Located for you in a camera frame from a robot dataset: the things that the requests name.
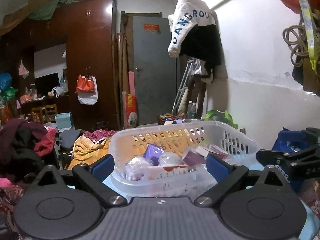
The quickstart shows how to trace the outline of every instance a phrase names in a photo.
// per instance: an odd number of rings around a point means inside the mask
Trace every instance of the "brown cabinet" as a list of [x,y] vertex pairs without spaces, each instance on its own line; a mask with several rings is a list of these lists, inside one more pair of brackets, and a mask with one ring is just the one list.
[[[57,8],[50,20],[26,19],[1,37],[0,66],[8,66],[7,71],[15,76],[13,86],[21,88],[25,85],[17,77],[21,57],[28,58],[30,54],[31,58],[37,50],[66,42],[69,108],[75,127],[90,130],[96,122],[108,121],[110,129],[118,130],[116,100],[119,99],[114,93],[111,47],[116,29],[113,17],[116,17],[113,0],[86,0]],[[97,81],[98,102],[94,105],[80,104],[75,93],[78,75],[84,75],[87,67]],[[34,79],[33,67],[30,69],[29,75]]]

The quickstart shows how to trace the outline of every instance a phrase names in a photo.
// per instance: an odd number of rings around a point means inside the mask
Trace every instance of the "white plastic basket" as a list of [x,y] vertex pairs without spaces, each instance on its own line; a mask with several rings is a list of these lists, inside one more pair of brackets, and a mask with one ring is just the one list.
[[184,175],[151,180],[127,181],[119,173],[125,163],[145,152],[148,143],[164,147],[183,155],[183,149],[201,142],[213,143],[226,150],[237,163],[250,166],[255,162],[258,145],[243,133],[222,122],[202,121],[183,124],[159,125],[123,130],[110,142],[109,153],[115,159],[111,181],[115,187],[129,196],[169,197],[184,195],[186,188],[197,187],[212,180],[207,171],[194,171]]

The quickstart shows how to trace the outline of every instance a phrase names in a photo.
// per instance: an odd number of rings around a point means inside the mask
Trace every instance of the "light blue box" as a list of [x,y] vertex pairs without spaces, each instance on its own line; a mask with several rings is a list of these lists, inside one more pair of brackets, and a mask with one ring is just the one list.
[[58,129],[73,127],[73,118],[71,113],[56,114],[56,124]]

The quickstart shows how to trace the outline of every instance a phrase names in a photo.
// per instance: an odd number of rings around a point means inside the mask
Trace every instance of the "yellow strap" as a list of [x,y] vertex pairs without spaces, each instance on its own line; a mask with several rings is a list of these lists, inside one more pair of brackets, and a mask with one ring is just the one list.
[[315,23],[313,21],[311,8],[308,0],[299,0],[304,25],[306,28],[307,41],[308,41],[308,52],[311,62],[311,67],[313,70],[316,70],[316,62],[318,59],[319,53],[319,44],[315,32]]

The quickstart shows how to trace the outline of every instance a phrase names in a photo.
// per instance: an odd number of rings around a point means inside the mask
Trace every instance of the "gray door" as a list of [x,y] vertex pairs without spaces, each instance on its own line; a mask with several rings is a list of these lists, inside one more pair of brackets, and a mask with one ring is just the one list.
[[170,113],[177,93],[176,59],[169,56],[168,19],[133,17],[134,82],[139,124]]

